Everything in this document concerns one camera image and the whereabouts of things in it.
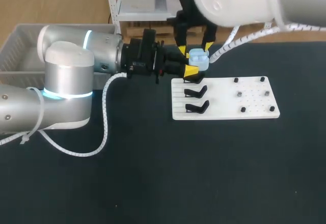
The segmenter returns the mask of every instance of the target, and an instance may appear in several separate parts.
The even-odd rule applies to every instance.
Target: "black table surface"
[[[110,136],[90,158],[36,133],[0,147],[1,223],[326,223],[326,43],[248,44],[208,77],[269,77],[279,119],[173,121],[171,76],[116,80]],[[84,128],[52,131],[96,149],[101,92]]]

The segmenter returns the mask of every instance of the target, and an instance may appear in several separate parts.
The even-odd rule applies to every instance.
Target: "robotic arm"
[[[275,19],[284,30],[289,22],[326,26],[324,2],[195,0],[203,16],[216,25],[236,26]],[[155,41],[153,30],[145,30],[142,40],[131,39],[130,44],[124,44],[120,35],[49,25],[40,32],[37,50],[40,60],[45,62],[44,90],[38,93],[0,85],[3,132],[72,129],[86,125],[91,113],[94,71],[125,72],[128,78],[153,74],[156,83],[165,73],[190,82],[203,78],[199,68],[188,65],[183,54],[167,53],[164,43]]]
[[[275,19],[286,31],[288,23],[326,26],[326,0],[195,0],[211,22],[225,27]]]

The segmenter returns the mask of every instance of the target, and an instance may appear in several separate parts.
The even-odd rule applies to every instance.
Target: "white robotic arm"
[[[270,22],[326,26],[326,0],[195,0],[211,22],[226,27]]]

